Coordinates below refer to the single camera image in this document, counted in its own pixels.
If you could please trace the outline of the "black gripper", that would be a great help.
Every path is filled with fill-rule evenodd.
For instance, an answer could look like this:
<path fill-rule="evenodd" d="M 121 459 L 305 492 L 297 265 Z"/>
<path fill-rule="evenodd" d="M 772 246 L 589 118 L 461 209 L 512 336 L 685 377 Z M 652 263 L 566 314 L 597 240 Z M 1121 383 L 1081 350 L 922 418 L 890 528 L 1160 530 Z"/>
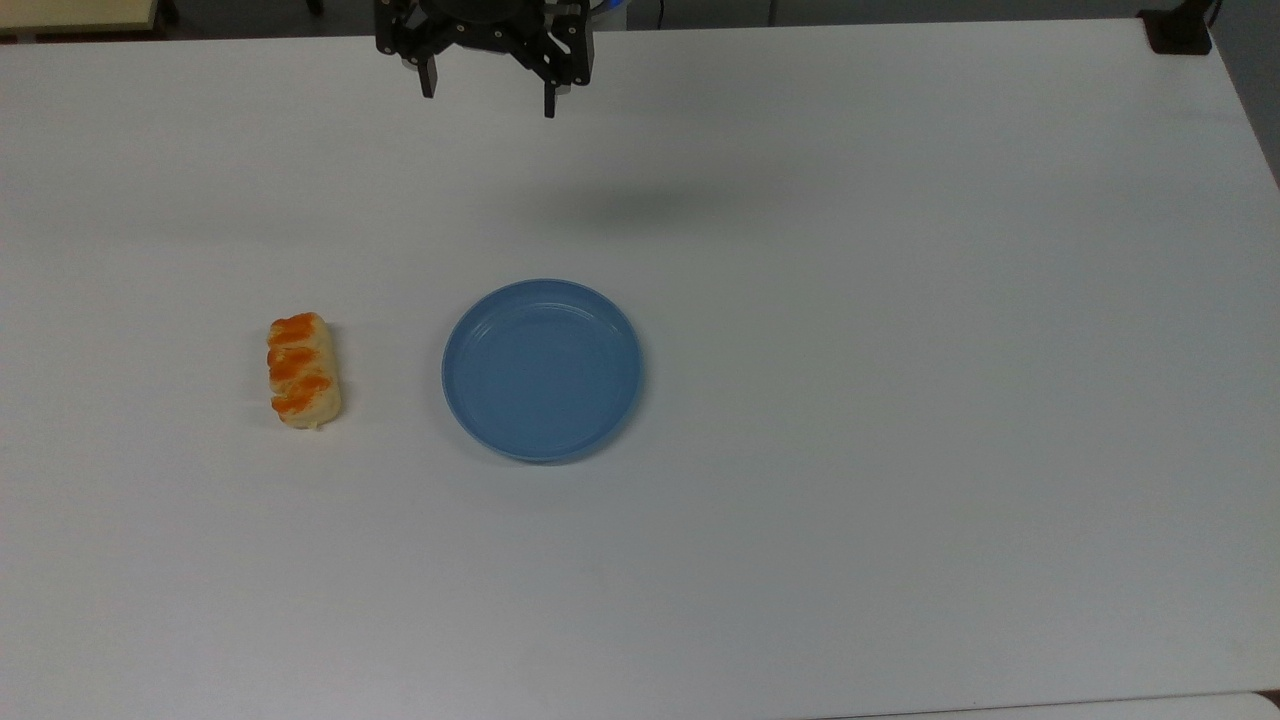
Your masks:
<path fill-rule="evenodd" d="M 549 28 L 545 1 L 406 1 L 398 20 L 376 20 L 376 47 L 416 70 L 424 97 L 435 97 L 435 55 L 458 45 L 508 54 L 543 81 L 543 113 L 556 117 L 557 100 L 593 79 L 594 42 L 589 28 Z"/>

